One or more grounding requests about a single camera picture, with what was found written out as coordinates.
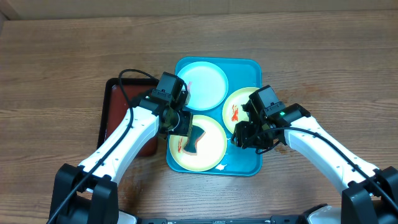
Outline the dark green scrub sponge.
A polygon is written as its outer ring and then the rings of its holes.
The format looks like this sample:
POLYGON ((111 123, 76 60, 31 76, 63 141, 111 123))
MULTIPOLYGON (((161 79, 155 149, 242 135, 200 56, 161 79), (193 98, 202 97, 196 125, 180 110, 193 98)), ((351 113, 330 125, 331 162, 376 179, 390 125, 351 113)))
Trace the dark green scrub sponge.
POLYGON ((191 135, 188 137, 186 145, 183 147, 183 152, 195 156, 197 155, 197 144, 205 135, 205 130, 199 126, 192 126, 191 135))

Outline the green plate with ketchup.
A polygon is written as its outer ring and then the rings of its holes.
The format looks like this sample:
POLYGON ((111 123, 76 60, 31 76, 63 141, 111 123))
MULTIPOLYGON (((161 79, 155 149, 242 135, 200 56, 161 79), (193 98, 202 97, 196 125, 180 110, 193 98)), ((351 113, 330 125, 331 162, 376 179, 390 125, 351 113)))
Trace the green plate with ketchup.
POLYGON ((249 95, 256 90, 258 90, 257 87, 240 88, 226 99, 222 109, 222 117, 224 125, 230 133, 234 132, 235 125, 240 121, 249 121, 248 114, 243 111, 242 105, 249 101, 249 95))

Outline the light blue plate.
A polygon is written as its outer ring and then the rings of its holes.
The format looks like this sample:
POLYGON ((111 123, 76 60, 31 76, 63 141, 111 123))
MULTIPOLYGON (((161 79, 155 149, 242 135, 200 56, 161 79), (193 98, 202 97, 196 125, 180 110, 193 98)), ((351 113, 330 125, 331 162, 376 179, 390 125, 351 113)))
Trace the light blue plate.
POLYGON ((219 66, 210 62, 193 62, 178 73, 186 84, 190 99, 187 107, 205 111, 217 107, 228 93, 228 78, 219 66))

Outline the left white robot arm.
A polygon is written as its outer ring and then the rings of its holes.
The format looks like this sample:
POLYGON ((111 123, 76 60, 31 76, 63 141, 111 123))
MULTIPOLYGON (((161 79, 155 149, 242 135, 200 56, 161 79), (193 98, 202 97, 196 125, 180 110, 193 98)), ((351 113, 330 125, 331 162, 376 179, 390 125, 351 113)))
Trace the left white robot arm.
POLYGON ((189 136, 190 94, 178 76, 164 72, 157 86, 135 98, 109 138, 78 166, 64 164, 54 180, 49 223, 138 223, 119 209, 118 185, 143 146, 157 134, 189 136))

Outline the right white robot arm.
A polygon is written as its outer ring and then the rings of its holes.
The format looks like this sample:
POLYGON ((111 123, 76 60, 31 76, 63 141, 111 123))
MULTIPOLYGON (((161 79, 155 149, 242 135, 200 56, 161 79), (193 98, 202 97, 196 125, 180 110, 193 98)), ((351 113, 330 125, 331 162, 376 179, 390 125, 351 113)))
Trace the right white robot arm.
POLYGON ((335 187, 341 207, 319 204, 300 215, 272 216, 271 223, 397 223, 397 169, 380 169, 329 135, 303 106, 285 106, 269 86, 241 105, 248 120, 231 141, 263 154, 282 143, 306 157, 335 187))

